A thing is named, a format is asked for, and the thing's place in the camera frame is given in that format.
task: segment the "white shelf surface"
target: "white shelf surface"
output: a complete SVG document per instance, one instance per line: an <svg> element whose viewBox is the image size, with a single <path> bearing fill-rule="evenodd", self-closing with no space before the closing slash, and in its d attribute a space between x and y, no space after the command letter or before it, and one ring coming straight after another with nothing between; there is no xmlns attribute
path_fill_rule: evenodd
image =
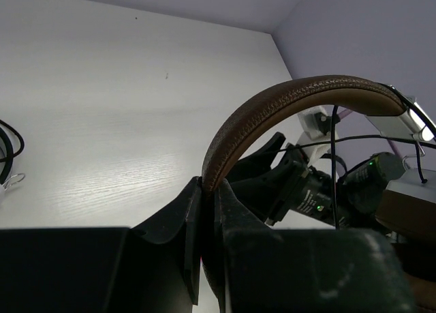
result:
<svg viewBox="0 0 436 313"><path fill-rule="evenodd" d="M233 110L290 79L265 33L81 0L0 0L0 62L27 174L0 228L135 226L201 173ZM296 117L275 130L302 131ZM202 287L196 312L214 300Z"/></svg>

